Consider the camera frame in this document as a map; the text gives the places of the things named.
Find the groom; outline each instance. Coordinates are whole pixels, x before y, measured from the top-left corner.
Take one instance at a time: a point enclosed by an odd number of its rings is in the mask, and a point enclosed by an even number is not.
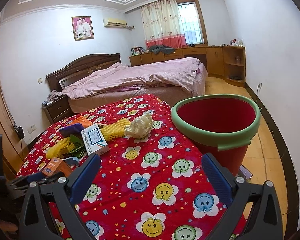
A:
[[[86,22],[85,18],[82,18],[83,30],[86,37],[91,37],[91,27],[90,24]]]

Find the trash can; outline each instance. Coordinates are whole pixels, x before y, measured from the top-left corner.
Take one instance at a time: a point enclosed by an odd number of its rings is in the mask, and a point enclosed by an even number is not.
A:
[[[217,94],[185,99],[171,112],[174,125],[202,154],[212,153],[235,176],[260,125],[260,110],[251,99]]]

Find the metal screw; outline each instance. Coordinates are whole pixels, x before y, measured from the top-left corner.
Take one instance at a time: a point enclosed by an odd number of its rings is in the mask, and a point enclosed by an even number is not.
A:
[[[243,177],[236,177],[235,180],[238,182],[238,183],[244,183],[245,180]]]
[[[58,182],[59,182],[59,183],[65,183],[66,180],[67,180],[66,177],[60,177],[60,178],[58,179]]]
[[[266,185],[267,185],[268,187],[272,187],[272,186],[273,186],[273,182],[270,181],[270,180],[267,180]]]
[[[33,182],[30,183],[30,187],[35,187],[35,186],[37,186],[37,182],[36,181],[33,181]]]

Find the trash can handle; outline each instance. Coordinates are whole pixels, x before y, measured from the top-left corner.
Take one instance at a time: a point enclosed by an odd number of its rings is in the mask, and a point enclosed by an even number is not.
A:
[[[233,142],[228,144],[218,144],[218,151],[220,152],[226,151],[226,150],[235,149],[250,144],[251,144],[250,139],[240,140],[239,142]]]

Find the white wall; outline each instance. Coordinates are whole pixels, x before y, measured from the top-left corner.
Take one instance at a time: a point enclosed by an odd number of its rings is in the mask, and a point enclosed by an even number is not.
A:
[[[74,41],[71,17],[91,16],[94,39]],[[103,18],[125,18],[123,13],[91,8],[51,9],[31,13],[0,25],[0,80],[8,108],[31,142],[50,124],[41,110],[50,89],[47,74],[73,60],[94,53],[120,53],[129,64],[133,46],[127,29],[105,28]],[[27,128],[36,125],[31,133]]]
[[[199,3],[209,45],[229,44],[236,38],[224,0],[199,0]],[[134,46],[146,48],[140,9],[128,12],[127,19],[129,25],[135,26],[131,31]]]
[[[288,146],[300,199],[300,11],[292,0],[225,2],[246,47],[247,84],[256,92],[262,82],[260,99]]]

